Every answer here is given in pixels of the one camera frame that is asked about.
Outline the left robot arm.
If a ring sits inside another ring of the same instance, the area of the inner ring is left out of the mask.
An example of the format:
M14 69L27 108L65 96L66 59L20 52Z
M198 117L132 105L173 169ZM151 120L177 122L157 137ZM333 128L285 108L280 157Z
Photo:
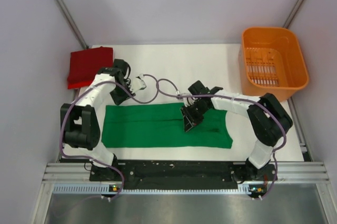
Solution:
M108 180L116 179L120 171L117 158L102 143L97 111L108 96L115 105L135 96L130 73L126 61L113 60L112 67L101 68L85 92L73 103L63 104L60 110L62 156L88 159L93 165L92 172Z

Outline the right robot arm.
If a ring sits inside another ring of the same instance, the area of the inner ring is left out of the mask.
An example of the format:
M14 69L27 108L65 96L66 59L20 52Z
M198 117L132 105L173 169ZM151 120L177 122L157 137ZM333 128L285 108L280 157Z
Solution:
M210 110L229 111L250 120L256 135L252 152L242 169L232 171L237 182L257 180L265 173L280 139L285 139L293 121L278 99L271 93L263 96L245 96L231 93L221 87L209 89L201 81L196 81L188 88L188 93L180 95L184 105L181 113L184 131L188 132L203 119Z

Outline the green t shirt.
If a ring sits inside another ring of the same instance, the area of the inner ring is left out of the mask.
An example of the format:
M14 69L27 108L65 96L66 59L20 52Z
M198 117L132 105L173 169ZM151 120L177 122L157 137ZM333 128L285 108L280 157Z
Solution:
M225 111L207 111L200 125L185 132L181 106L107 106L102 142L107 148L232 147Z

